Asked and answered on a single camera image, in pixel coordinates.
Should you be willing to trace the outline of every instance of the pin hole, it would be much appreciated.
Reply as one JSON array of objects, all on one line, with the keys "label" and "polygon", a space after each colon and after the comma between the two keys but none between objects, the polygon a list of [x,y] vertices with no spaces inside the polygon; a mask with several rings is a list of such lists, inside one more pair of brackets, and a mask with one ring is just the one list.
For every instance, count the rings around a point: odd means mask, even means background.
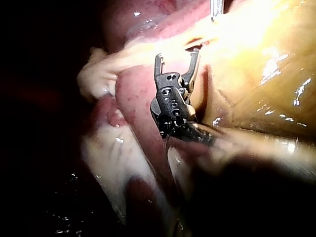
[{"label": "pin hole", "polygon": [[176,78],[176,75],[174,74],[167,76],[168,80],[174,80],[175,78]]}]

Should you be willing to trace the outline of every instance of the dark background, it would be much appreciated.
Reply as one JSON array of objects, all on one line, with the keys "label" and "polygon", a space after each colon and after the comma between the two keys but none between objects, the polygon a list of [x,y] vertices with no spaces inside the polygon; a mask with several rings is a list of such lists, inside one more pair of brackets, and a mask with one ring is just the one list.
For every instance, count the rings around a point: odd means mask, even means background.
[{"label": "dark background", "polygon": [[1,236],[122,234],[107,198],[79,162],[91,109],[76,76],[101,46],[93,1],[1,6]]}]

